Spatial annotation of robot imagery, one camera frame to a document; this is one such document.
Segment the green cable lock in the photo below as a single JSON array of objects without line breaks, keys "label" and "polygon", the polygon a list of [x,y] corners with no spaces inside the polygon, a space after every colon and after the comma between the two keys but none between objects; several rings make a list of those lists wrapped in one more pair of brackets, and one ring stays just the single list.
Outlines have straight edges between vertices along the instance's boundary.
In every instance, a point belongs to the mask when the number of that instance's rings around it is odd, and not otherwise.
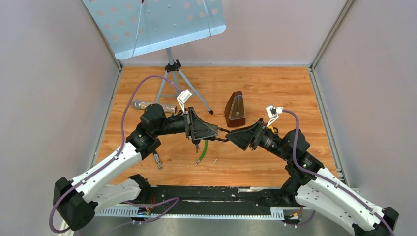
[{"label": "green cable lock", "polygon": [[[198,158],[198,160],[196,161],[195,167],[197,167],[199,165],[199,163],[202,161],[202,159],[205,157],[205,154],[207,152],[207,149],[208,149],[208,140],[205,140],[203,151],[202,151],[200,157]],[[163,169],[163,162],[161,161],[161,159],[160,159],[159,154],[157,153],[157,151],[154,151],[152,153],[152,155],[153,155],[154,160],[155,160],[155,162],[157,164],[157,168],[159,170],[162,170]]]}]

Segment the yellow padlock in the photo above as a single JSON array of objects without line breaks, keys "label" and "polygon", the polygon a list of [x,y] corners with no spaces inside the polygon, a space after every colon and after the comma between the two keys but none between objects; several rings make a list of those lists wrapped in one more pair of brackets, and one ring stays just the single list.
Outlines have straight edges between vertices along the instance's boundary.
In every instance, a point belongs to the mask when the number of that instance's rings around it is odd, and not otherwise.
[{"label": "yellow padlock", "polygon": [[271,130],[274,134],[278,134],[278,132],[279,132],[278,128],[273,127],[273,126],[269,126],[268,129]]}]

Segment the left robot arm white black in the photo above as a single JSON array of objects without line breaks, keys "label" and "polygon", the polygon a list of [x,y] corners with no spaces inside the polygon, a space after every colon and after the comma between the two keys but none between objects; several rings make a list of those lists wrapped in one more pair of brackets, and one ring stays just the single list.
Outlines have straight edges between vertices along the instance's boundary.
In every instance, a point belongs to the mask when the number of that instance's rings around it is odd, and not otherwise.
[{"label": "left robot arm white black", "polygon": [[114,205],[131,200],[147,202],[150,199],[150,184],[141,175],[133,175],[120,184],[109,183],[126,169],[152,155],[161,145],[159,136],[184,133],[197,145],[201,140],[216,140],[218,131],[217,125],[200,119],[192,107],[166,116],[160,104],[148,105],[136,129],[129,136],[123,136],[121,145],[107,158],[71,180],[61,177],[55,182],[50,229],[58,234],[67,231],[54,227],[56,212],[67,223],[68,230],[77,231],[97,213]]}]

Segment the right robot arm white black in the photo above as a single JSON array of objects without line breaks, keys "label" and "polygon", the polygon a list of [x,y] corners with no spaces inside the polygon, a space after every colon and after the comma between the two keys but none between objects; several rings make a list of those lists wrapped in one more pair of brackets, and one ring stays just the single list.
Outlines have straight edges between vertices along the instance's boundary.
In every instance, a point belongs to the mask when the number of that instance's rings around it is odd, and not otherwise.
[{"label": "right robot arm white black", "polygon": [[231,131],[226,138],[242,150],[263,148],[287,162],[289,179],[281,187],[287,205],[308,207],[332,220],[353,236],[392,236],[399,213],[373,204],[349,188],[307,150],[310,144],[300,130],[283,138],[262,119]]}]

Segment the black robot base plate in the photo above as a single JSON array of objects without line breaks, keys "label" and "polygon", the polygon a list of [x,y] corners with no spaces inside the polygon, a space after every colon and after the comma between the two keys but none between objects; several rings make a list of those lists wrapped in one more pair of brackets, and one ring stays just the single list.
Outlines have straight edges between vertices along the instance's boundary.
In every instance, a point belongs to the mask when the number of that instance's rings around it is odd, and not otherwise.
[{"label": "black robot base plate", "polygon": [[271,207],[300,209],[294,197],[272,187],[155,185],[132,203],[160,203],[174,197],[179,201],[169,214],[255,216],[269,215]]}]

